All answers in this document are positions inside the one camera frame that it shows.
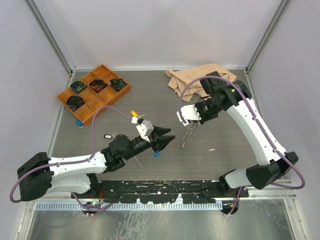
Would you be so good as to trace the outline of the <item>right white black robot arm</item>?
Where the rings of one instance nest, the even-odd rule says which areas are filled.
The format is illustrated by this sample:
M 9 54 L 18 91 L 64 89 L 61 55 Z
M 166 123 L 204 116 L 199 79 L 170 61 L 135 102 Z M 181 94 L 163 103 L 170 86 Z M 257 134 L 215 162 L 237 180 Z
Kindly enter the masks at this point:
M 199 123 L 204 124 L 227 112 L 248 140 L 257 163 L 235 169 L 219 177 L 219 191 L 231 197 L 238 188 L 253 186 L 262 190 L 287 174 L 298 162 L 294 151 L 288 152 L 273 136 L 258 112 L 250 90 L 240 80 L 231 82 L 217 71 L 201 77 L 200 84 L 208 99 L 196 103 Z

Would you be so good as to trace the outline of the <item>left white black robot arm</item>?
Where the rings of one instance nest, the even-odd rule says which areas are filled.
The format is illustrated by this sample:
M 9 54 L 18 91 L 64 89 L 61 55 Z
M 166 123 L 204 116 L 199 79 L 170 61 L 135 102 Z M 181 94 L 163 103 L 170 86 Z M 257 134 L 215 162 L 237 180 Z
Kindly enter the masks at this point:
M 52 193 L 85 194 L 95 198 L 100 193 L 96 175 L 111 173 L 125 166 L 125 161 L 151 149 L 162 151 L 176 137 L 170 128 L 139 124 L 139 136 L 129 139 L 118 134 L 108 147 L 91 155 L 48 157 L 36 153 L 17 170 L 20 201 L 30 202 Z

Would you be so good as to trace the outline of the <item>large metal keyring strip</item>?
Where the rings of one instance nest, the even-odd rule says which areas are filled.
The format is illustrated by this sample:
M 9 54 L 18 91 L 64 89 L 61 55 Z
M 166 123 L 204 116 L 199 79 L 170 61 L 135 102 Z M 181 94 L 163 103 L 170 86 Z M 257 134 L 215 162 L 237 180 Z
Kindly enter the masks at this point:
M 196 122 L 195 125 L 192 125 L 192 123 L 191 123 L 190 125 L 187 126 L 187 131 L 181 141 L 181 146 L 183 148 L 185 148 L 190 143 L 190 141 L 192 140 L 192 138 L 195 136 L 196 132 L 198 131 L 199 127 L 200 127 L 200 125 L 198 125 L 198 122 Z

